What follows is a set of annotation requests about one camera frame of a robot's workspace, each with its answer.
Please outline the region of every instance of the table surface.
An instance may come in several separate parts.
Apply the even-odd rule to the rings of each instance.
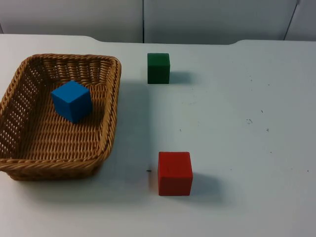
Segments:
[[[170,54],[170,84],[147,84],[149,52]],[[1,96],[36,53],[121,61],[115,144],[85,180],[17,182],[1,172],[2,236],[315,236],[316,42],[0,35]],[[190,152],[191,196],[157,195],[159,151]]]

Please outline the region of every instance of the woven basket weave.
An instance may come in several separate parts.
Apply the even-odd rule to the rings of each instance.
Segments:
[[[117,121],[120,62],[110,56],[38,54],[17,69],[0,105],[0,171],[15,180],[83,178],[109,156]],[[93,112],[72,124],[50,92],[75,80]]]

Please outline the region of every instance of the red cube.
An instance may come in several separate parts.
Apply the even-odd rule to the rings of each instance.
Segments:
[[[159,152],[158,193],[160,196],[188,196],[192,180],[189,152]]]

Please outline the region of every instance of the cube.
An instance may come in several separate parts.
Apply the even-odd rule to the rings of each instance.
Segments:
[[[169,84],[170,60],[168,53],[147,54],[148,84]]]
[[[188,196],[193,181],[189,152],[159,152],[158,194]]]
[[[73,80],[53,90],[51,96],[56,112],[73,123],[92,111],[89,89]]]

